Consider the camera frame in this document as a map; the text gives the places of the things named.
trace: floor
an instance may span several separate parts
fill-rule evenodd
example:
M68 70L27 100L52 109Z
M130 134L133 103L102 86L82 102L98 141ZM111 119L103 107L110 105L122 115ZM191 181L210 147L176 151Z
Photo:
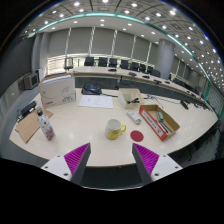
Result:
M24 151L9 140L10 133L15 125L16 111L24 108L37 94L38 87L33 90L24 91L7 112L0 129L0 158L33 165L40 168L48 160ZM190 157L189 152L184 152L184 149L170 154L170 157L183 168L194 164L211 161L215 158L218 139L219 132L217 131L208 144L204 143L198 150L193 148L191 150L193 156L191 161L188 161ZM141 187L142 181L138 168L135 164L111 168L87 167L81 181L81 186L100 189L129 189Z

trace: ceiling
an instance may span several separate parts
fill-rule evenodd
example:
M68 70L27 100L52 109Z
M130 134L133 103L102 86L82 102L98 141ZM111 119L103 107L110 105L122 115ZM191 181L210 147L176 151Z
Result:
M85 16L88 13L113 13L116 15L128 16L131 17L131 19L134 17L136 21L105 16L105 21L100 22L100 19L103 19L102 16L100 16L100 19L99 17ZM184 59L186 64L189 62L189 67L193 68L199 74L204 74L204 72L201 72L202 69L200 69L200 67L196 67L198 64L197 61L201 63L209 79L224 94L223 65L208 38L206 38L201 29L189 18L159 0L65 0L41 13L24 29L21 35L29 35L34 32L54 32L59 29L81 26L95 26L121 31L123 31L123 28L126 28L125 32L138 36L143 34L143 38L153 43L158 42L161 37L168 38L173 42L173 40L166 35L169 34L192 52L196 61L193 60L193 62L191 62L190 58L192 57L190 54L176 43L175 53L177 53L177 57Z

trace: mug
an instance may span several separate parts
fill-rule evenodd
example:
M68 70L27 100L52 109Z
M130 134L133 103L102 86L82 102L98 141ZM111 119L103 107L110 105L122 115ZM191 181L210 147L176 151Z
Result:
M106 128L105 128L105 135L109 139L117 139L121 132L126 131L126 125L121 124L120 121L116 119L111 119L107 122Z

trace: box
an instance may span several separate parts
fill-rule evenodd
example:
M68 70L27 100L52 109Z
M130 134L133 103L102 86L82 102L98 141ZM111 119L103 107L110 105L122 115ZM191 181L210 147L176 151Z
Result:
M138 101L140 101L140 103L130 103L130 104L127 103L127 101L132 101L136 98L139 98ZM139 89L131 89L131 88L120 88L118 93L118 101L125 109L136 108L141 105L144 105L145 103Z
M163 128L157 123L157 112L161 112L164 117L163 123L172 131L166 133ZM179 128L179 124L158 105L143 105L139 110L140 115L149 124L152 130L157 134L161 141L172 136Z
M45 109L76 100L75 78L71 73L45 77L38 87Z

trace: white box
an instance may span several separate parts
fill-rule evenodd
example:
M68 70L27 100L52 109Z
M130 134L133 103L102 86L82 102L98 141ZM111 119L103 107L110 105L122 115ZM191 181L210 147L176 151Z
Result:
M75 79L66 73L45 77L38 85L43 107L49 108L76 100Z
M140 103L130 103L130 104L127 103L127 101L132 101L136 98L139 99L138 101L140 101ZM132 88L120 88L118 93L118 101L125 109L140 107L145 103L139 89L132 89Z

